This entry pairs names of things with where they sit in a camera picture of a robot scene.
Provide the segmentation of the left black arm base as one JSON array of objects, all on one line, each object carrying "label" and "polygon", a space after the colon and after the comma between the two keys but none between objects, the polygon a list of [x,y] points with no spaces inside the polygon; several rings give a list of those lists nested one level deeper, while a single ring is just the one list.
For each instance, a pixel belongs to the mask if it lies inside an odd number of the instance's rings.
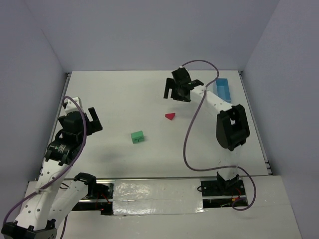
[{"label": "left black arm base", "polygon": [[95,176],[79,173],[73,179],[88,186],[88,190],[72,211],[99,211],[101,215],[113,215],[114,183],[99,183]]}]

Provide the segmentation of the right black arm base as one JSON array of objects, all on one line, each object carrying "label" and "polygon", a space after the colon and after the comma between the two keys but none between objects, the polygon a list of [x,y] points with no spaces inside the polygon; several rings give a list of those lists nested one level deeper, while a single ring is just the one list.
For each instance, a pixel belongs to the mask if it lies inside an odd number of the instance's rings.
[{"label": "right black arm base", "polygon": [[219,172],[216,173],[216,179],[201,181],[197,190],[204,197],[231,196],[232,199],[239,199],[246,195],[243,181],[238,174],[225,180]]}]

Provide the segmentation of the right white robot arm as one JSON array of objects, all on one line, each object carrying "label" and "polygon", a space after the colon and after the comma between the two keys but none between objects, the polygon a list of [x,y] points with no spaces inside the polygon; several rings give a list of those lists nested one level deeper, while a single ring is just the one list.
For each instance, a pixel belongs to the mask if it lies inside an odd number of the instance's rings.
[{"label": "right white robot arm", "polygon": [[171,98],[181,102],[191,102],[191,96],[196,96],[199,105],[189,124],[183,143],[183,159],[185,165],[196,172],[216,170],[217,189],[225,192],[233,187],[239,180],[238,163],[229,163],[225,166],[217,166],[208,169],[195,169],[186,159],[186,145],[193,123],[203,105],[216,119],[216,139],[221,148],[233,152],[236,148],[244,145],[250,136],[249,124],[245,108],[241,105],[233,105],[213,92],[208,90],[200,80],[192,80],[188,70],[184,67],[172,71],[172,78],[166,79],[164,98]]}]

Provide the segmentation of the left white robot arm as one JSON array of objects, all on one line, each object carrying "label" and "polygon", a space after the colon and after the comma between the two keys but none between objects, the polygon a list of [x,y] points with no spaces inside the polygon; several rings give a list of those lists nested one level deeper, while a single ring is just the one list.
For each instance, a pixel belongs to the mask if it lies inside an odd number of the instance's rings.
[{"label": "left white robot arm", "polygon": [[62,129],[47,148],[34,192],[22,200],[25,206],[14,221],[4,219],[1,230],[4,238],[54,239],[57,228],[78,201],[94,195],[96,177],[79,173],[64,193],[57,196],[66,173],[83,150],[83,140],[103,129],[95,109],[91,107],[88,111],[91,120],[77,109],[66,110],[66,115],[59,117]]}]

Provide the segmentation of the green castle notched block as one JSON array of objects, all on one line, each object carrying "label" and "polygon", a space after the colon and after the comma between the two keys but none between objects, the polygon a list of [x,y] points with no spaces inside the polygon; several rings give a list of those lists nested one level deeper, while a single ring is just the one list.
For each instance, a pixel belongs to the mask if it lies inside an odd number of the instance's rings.
[{"label": "green castle notched block", "polygon": [[145,141],[144,133],[142,130],[131,133],[131,140],[133,144]]}]

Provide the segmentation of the blue plastic box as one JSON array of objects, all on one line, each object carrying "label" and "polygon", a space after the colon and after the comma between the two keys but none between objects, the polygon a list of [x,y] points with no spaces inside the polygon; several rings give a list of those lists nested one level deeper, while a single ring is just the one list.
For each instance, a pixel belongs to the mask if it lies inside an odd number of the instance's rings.
[{"label": "blue plastic box", "polygon": [[227,78],[218,78],[213,86],[213,92],[222,100],[231,103],[231,95]]}]

